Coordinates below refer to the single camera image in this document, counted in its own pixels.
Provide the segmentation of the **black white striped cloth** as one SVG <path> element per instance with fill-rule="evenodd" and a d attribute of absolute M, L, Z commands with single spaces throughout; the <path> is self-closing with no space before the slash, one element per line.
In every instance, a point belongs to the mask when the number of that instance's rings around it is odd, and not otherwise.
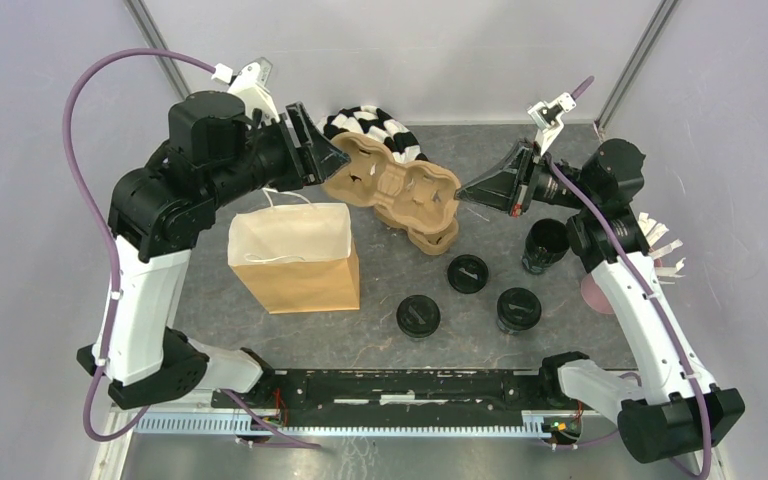
<path fill-rule="evenodd" d="M 380 107 L 361 105 L 340 109 L 323 117 L 317 129 L 328 139 L 341 133 L 358 133 L 384 144 L 397 163 L 428 161 L 415 134 Z"/>

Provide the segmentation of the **aluminium frame post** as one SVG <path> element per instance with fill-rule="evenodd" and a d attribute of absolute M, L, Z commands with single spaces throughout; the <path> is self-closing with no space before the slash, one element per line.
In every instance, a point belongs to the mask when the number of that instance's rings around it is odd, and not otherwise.
<path fill-rule="evenodd" d="M 123 3 L 147 45 L 150 48 L 167 50 L 168 45 L 150 13 L 147 3 L 144 0 L 123 0 Z M 191 93 L 191 90 L 176 61 L 162 57 L 157 59 L 157 63 L 175 95 L 180 100 L 184 100 Z"/>
<path fill-rule="evenodd" d="M 634 81 L 638 77 L 646 60 L 652 53 L 652 50 L 656 46 L 679 5 L 679 0 L 661 0 L 658 2 L 643 34 L 634 47 L 618 80 L 614 84 L 605 104 L 594 121 L 594 127 L 599 135 L 603 135 L 607 132 L 608 125 L 619 110 L 622 101 L 630 91 Z"/>

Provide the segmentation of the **left aluminium frame post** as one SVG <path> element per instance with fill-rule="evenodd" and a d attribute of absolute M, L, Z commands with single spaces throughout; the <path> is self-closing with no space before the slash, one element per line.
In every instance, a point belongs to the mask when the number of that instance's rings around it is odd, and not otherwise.
<path fill-rule="evenodd" d="M 147 45 L 150 48 L 167 50 L 168 45 L 150 13 L 147 3 L 144 0 L 123 0 L 123 3 Z M 180 100 L 184 100 L 191 93 L 191 90 L 176 61 L 162 57 L 157 59 L 157 63 L 175 95 Z"/>

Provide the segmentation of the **white wrapped straws bundle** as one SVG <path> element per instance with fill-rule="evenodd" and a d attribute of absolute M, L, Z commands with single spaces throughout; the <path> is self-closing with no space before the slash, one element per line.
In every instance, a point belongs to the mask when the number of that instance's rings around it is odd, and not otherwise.
<path fill-rule="evenodd" d="M 684 245 L 679 238 L 670 237 L 670 228 L 656 220 L 647 212 L 640 212 L 637 223 L 649 245 L 649 256 L 654 262 L 654 271 L 663 285 L 674 285 L 683 278 L 682 270 L 686 258 L 677 256 L 677 251 Z"/>

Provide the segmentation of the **right aluminium frame post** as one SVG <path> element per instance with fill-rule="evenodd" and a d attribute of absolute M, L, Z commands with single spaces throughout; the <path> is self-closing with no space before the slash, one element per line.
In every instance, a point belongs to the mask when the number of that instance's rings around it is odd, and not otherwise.
<path fill-rule="evenodd" d="M 652 50 L 656 46 L 679 5 L 679 0 L 661 0 L 658 2 L 643 34 L 634 47 L 618 80 L 614 84 L 605 104 L 594 121 L 594 127 L 599 135 L 603 135 L 607 132 L 608 125 L 619 110 L 622 101 L 630 91 L 634 81 L 638 77 L 646 60 L 652 53 Z"/>

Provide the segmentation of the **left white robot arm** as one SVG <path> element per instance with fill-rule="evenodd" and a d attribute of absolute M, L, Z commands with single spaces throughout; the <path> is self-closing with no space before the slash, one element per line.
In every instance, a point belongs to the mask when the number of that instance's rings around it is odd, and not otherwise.
<path fill-rule="evenodd" d="M 269 121 L 232 94 L 202 91 L 173 105 L 168 125 L 146 165 L 113 189 L 102 227 L 115 249 L 115 310 L 77 360 L 108 380 L 110 398 L 125 410 L 219 389 L 262 407 L 274 381 L 255 353 L 205 345 L 171 327 L 191 252 L 222 207 L 265 187 L 320 185 L 349 158 L 301 103 Z"/>

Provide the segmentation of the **remaining cardboard carrier stack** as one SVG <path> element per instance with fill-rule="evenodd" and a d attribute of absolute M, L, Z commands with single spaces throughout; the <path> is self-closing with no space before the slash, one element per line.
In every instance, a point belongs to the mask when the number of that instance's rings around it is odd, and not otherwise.
<path fill-rule="evenodd" d="M 453 218 L 442 231 L 427 234 L 397 222 L 380 207 L 375 207 L 373 211 L 375 216 L 388 227 L 404 231 L 408 240 L 426 255 L 439 256 L 446 253 L 454 244 L 459 234 L 457 218 Z"/>

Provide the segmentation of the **pink straw holder cup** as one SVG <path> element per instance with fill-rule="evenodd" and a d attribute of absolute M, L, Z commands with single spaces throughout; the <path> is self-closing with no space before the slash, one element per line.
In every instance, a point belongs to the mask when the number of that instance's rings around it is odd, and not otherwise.
<path fill-rule="evenodd" d="M 591 273 L 586 274 L 580 283 L 580 294 L 584 302 L 594 311 L 603 315 L 613 315 L 614 310 Z"/>

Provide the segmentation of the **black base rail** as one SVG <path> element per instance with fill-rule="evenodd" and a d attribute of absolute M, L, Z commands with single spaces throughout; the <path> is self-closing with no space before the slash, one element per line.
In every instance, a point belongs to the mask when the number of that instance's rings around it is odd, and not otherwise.
<path fill-rule="evenodd" d="M 591 410 L 538 371 L 512 369 L 273 370 L 240 398 L 288 427 L 513 427 L 527 413 Z"/>

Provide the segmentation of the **brown paper bag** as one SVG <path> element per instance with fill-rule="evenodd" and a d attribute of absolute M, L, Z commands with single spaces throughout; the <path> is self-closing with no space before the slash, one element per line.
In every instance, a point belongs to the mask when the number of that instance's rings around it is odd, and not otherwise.
<path fill-rule="evenodd" d="M 360 308 L 360 271 L 350 211 L 344 203 L 269 205 L 236 215 L 227 262 L 270 314 L 351 311 Z"/>

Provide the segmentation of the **brown cardboard cup carrier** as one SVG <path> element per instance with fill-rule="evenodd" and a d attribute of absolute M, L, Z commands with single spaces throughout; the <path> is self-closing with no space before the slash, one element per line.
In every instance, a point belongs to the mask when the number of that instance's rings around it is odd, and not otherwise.
<path fill-rule="evenodd" d="M 386 145 L 358 133 L 341 133 L 332 143 L 350 162 L 323 184 L 330 197 L 379 208 L 424 234 L 441 232 L 454 220 L 461 182 L 450 170 L 421 160 L 398 163 Z"/>

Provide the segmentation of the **black coffee cup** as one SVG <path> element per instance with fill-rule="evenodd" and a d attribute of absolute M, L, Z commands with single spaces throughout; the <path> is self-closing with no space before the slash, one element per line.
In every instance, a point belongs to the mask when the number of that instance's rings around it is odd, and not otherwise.
<path fill-rule="evenodd" d="M 430 337 L 433 334 L 433 332 L 412 332 L 412 331 L 406 331 L 405 335 L 411 340 L 411 341 L 421 341 L 423 339 L 426 339 Z"/>
<path fill-rule="evenodd" d="M 540 275 L 559 262 L 568 250 L 566 225 L 559 220 L 544 218 L 536 221 L 529 230 L 521 261 L 528 273 Z"/>
<path fill-rule="evenodd" d="M 523 317 L 513 314 L 498 314 L 496 325 L 500 331 L 508 335 L 519 335 L 524 333 L 540 322 L 540 315 L 525 315 Z"/>

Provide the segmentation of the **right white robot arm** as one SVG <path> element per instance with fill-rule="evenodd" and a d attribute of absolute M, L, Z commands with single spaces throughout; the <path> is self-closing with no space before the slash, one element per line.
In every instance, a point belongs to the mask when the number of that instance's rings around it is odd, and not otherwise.
<path fill-rule="evenodd" d="M 513 216 L 534 202 L 572 209 L 570 248 L 612 307 L 642 377 L 634 385 L 583 353 L 558 354 L 541 365 L 540 400 L 551 408 L 572 400 L 591 407 L 617 426 L 640 463 L 709 457 L 746 406 L 738 390 L 717 384 L 668 304 L 631 208 L 644 185 L 643 164 L 643 153 L 623 139 L 603 142 L 578 168 L 521 142 L 457 197 Z"/>

